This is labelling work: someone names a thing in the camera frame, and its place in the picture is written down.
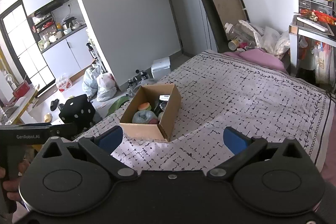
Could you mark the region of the person left hand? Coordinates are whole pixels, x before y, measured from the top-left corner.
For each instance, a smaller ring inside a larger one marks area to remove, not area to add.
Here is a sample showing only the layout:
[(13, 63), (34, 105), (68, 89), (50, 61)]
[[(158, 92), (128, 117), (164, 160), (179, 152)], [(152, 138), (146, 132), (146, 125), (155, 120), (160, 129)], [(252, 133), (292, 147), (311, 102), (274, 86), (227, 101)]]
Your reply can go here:
[(21, 202), (21, 196), (19, 194), (19, 183), (21, 178), (25, 174), (26, 170), (30, 166), (30, 162), (27, 159), (24, 159), (18, 164), (18, 172), (21, 174), (15, 179), (7, 180), (2, 183), (3, 189), (9, 200)]

